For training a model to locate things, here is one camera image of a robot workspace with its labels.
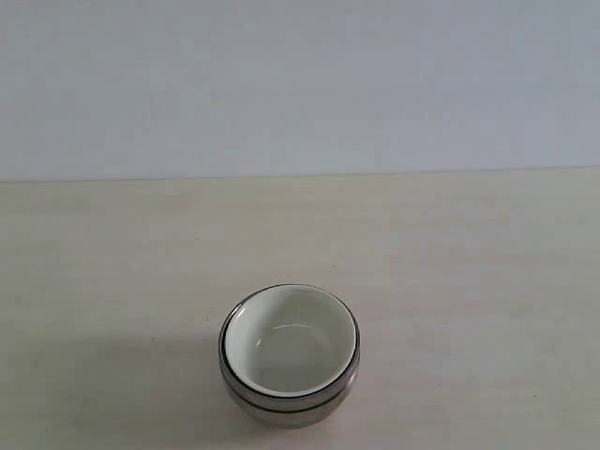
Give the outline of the smooth stainless steel bowl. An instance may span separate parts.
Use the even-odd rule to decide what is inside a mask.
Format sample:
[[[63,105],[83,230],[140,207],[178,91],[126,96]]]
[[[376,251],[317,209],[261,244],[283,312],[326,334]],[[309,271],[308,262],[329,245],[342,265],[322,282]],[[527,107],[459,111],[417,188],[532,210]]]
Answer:
[[[224,449],[336,449],[347,445],[356,408],[363,398],[347,391],[322,407],[284,414],[257,409],[233,391],[230,397],[244,412],[226,427]]]

